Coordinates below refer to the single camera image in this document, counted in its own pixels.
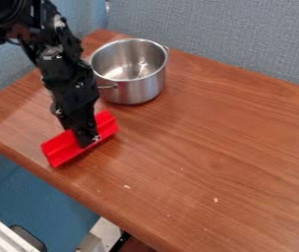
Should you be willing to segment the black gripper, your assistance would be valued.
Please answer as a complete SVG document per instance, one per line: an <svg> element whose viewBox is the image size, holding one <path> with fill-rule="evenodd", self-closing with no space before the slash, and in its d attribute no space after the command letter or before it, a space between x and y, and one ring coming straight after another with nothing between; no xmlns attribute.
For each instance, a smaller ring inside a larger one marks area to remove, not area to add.
<svg viewBox="0 0 299 252"><path fill-rule="evenodd" d="M86 62L39 62L42 84L51 95L50 111L63 128L72 128L81 148L97 143L101 136L94 119L100 97L94 74Z"/></svg>

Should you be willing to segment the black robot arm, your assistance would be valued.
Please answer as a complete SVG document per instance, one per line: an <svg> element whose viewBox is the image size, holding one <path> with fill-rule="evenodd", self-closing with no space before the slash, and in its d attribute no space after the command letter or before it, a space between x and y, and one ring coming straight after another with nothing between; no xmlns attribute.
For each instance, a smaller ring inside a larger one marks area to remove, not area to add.
<svg viewBox="0 0 299 252"><path fill-rule="evenodd" d="M94 103L100 97L81 39L50 0L0 0L0 45L18 45L51 96L50 112L74 133L80 147L100 139Z"/></svg>

